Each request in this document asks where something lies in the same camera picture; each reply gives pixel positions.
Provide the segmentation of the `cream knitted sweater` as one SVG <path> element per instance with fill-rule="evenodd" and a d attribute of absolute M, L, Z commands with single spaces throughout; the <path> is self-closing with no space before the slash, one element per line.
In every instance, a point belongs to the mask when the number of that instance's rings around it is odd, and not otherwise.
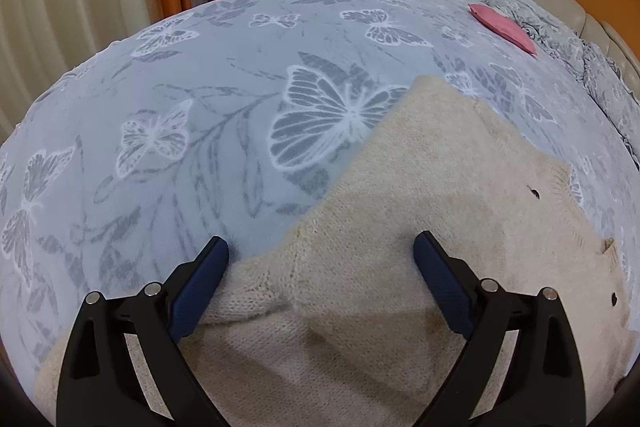
<path fill-rule="evenodd" d="M 413 260 L 416 236 L 429 231 L 478 277 L 558 292 L 594 418 L 637 336 L 620 247 L 590 222 L 571 173 L 482 98 L 418 77 L 277 243 L 236 259 L 214 235 L 228 267 L 178 342 L 183 358 L 233 426 L 411 425 L 464 346 Z M 77 313 L 34 384 L 55 425 Z"/>

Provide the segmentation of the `blue butterfly print bedspread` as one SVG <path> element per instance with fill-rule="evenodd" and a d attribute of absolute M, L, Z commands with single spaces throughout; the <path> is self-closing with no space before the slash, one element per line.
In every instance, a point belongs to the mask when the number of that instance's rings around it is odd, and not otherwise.
<path fill-rule="evenodd" d="M 66 72 L 1 147 L 1 339 L 25 389 L 89 291 L 163 280 L 209 237 L 236 259 L 322 199 L 420 75 L 482 98 L 620 247 L 639 296 L 634 151 L 566 66 L 475 0 L 218 0 Z"/>

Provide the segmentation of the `grey floral pillow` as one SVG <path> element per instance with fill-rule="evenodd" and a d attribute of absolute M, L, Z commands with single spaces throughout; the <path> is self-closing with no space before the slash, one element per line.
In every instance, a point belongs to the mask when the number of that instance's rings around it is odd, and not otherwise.
<path fill-rule="evenodd" d="M 639 101 L 595 43 L 579 37 L 534 0 L 483 2 L 513 20 L 544 52 L 561 61 L 634 153 L 639 152 Z"/>

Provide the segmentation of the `pink folded cloth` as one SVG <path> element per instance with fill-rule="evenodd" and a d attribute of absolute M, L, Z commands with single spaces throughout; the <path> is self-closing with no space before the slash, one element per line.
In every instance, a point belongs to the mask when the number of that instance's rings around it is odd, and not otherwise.
<path fill-rule="evenodd" d="M 531 38 L 513 20 L 499 14 L 489 6 L 472 3 L 468 5 L 469 11 L 476 20 L 490 29 L 496 35 L 514 44 L 529 55 L 536 56 L 537 51 Z"/>

